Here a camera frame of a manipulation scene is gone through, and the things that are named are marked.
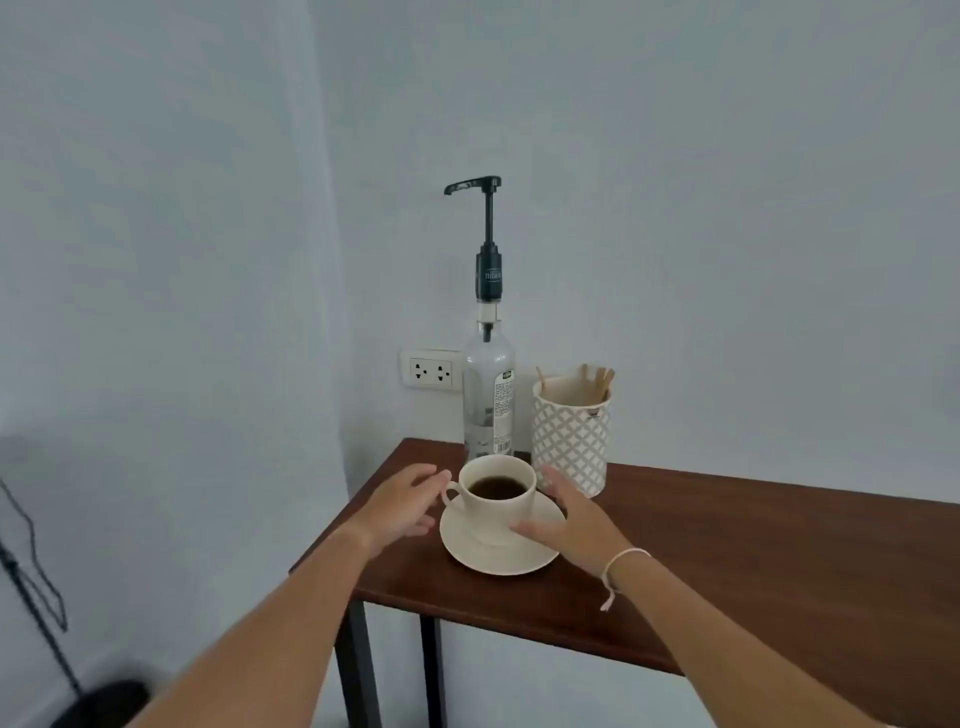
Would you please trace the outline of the black coffee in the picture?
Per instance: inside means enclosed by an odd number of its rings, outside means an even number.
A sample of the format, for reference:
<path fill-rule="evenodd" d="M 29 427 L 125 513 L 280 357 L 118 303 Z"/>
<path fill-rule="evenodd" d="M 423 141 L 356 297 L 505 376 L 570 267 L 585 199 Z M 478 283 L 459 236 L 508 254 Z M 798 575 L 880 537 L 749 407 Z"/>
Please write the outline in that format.
<path fill-rule="evenodd" d="M 479 478 L 466 489 L 477 499 L 506 502 L 525 496 L 530 488 L 522 481 L 497 475 Z"/>

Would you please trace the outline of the brown wooden table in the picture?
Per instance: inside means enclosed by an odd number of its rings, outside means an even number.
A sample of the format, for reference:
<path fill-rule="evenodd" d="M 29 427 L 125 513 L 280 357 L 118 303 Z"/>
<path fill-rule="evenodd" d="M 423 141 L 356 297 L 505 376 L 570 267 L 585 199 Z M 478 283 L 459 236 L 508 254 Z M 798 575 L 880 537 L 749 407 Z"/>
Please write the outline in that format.
<path fill-rule="evenodd" d="M 890 725 L 960 728 L 960 504 L 612 464 L 597 497 L 703 597 Z M 364 571 L 335 642 L 349 728 L 381 728 L 364 606 L 417 615 L 427 725 L 448 725 L 440 621 L 668 674 L 643 621 L 554 560 L 486 575 L 438 535 Z"/>

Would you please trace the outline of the white wall socket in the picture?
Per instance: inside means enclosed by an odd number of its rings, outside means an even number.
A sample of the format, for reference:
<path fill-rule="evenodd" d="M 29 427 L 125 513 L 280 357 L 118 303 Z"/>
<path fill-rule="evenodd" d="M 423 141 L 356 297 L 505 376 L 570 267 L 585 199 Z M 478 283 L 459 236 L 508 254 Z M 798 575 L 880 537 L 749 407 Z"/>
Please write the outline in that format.
<path fill-rule="evenodd" d="M 454 349 L 402 349 L 398 354 L 401 383 L 412 389 L 463 391 L 462 352 Z"/>

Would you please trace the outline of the person's left hand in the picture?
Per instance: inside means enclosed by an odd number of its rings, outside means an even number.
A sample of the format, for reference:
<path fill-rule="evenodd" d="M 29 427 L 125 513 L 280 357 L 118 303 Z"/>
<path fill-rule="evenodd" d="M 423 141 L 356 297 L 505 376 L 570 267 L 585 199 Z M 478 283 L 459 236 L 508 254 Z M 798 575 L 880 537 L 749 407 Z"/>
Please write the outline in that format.
<path fill-rule="evenodd" d="M 431 508 L 448 490 L 449 469 L 420 482 L 402 482 L 402 470 L 383 481 L 342 526 L 342 530 L 363 544 L 366 557 L 373 559 L 391 544 L 406 537 L 420 537 L 437 524 Z"/>

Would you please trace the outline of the white saucer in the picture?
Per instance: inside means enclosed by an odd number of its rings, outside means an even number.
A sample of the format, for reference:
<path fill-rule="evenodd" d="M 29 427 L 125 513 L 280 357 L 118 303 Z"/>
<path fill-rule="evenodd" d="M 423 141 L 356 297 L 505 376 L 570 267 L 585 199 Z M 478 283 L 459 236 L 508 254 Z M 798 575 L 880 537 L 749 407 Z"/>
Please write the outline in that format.
<path fill-rule="evenodd" d="M 480 540 L 461 504 L 453 495 L 438 522 L 443 547 L 461 565 L 489 577 L 523 577 L 549 566 L 559 552 L 507 529 L 497 543 Z"/>

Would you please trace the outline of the person's left forearm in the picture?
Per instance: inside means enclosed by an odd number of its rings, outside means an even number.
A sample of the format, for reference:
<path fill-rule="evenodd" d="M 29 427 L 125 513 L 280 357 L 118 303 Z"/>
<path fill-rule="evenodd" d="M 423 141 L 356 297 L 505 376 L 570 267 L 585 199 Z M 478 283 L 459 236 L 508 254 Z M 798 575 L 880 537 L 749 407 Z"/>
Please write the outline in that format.
<path fill-rule="evenodd" d="M 130 728 L 309 728 L 374 533 L 348 522 L 150 702 Z"/>

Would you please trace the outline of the person's right forearm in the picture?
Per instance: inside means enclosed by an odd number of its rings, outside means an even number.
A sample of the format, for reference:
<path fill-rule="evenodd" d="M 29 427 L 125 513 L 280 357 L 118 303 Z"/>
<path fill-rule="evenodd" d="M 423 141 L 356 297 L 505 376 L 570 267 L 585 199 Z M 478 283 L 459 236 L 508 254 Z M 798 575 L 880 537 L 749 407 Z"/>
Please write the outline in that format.
<path fill-rule="evenodd" d="M 601 578 L 666 646 L 717 728 L 887 728 L 737 624 L 646 551 Z"/>

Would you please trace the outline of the clear bottle with black pump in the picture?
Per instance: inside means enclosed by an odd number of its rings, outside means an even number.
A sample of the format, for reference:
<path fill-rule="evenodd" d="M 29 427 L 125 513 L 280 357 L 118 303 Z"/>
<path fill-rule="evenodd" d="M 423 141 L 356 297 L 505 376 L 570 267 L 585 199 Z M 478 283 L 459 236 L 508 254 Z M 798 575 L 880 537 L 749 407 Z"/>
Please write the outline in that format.
<path fill-rule="evenodd" d="M 502 255 L 494 240 L 494 195 L 500 176 L 474 177 L 444 188 L 450 196 L 480 189 L 485 199 L 485 235 L 474 259 L 476 328 L 462 350 L 462 413 L 465 460 L 486 455 L 512 455 L 516 353 L 501 329 Z"/>

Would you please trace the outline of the white patterned ceramic holder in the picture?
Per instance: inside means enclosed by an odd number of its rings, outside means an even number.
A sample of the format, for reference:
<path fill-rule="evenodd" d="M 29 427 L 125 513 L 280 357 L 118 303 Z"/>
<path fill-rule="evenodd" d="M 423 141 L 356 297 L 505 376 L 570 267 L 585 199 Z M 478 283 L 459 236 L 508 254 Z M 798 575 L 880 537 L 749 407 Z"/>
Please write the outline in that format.
<path fill-rule="evenodd" d="M 584 403 L 579 374 L 548 377 L 548 391 L 533 388 L 531 462 L 552 466 L 593 499 L 607 484 L 611 396 Z"/>

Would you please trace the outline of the white coffee cup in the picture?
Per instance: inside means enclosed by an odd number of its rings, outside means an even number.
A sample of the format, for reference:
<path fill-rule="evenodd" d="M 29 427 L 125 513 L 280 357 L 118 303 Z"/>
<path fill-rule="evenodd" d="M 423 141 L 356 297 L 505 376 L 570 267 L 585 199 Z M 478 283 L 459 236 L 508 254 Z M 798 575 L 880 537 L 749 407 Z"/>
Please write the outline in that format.
<path fill-rule="evenodd" d="M 521 481 L 530 489 L 522 497 L 506 501 L 490 501 L 469 493 L 467 487 L 475 480 L 496 476 Z M 460 504 L 465 506 L 474 533 L 480 540 L 496 544 L 511 525 L 531 516 L 537 486 L 537 474 L 526 461 L 513 455 L 488 454 L 465 462 L 441 500 L 447 506 L 453 496 L 462 496 Z"/>

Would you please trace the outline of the person's right hand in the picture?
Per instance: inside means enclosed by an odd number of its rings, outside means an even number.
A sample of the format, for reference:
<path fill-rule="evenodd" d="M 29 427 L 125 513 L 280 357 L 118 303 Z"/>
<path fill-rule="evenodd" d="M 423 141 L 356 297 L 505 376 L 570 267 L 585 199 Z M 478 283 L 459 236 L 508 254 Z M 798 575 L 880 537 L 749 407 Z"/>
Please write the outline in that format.
<path fill-rule="evenodd" d="M 565 513 L 557 524 L 557 540 L 535 540 L 555 550 L 585 573 L 603 578 L 615 560 L 637 552 L 603 509 L 577 489 L 556 467 L 542 469 L 547 494 Z"/>

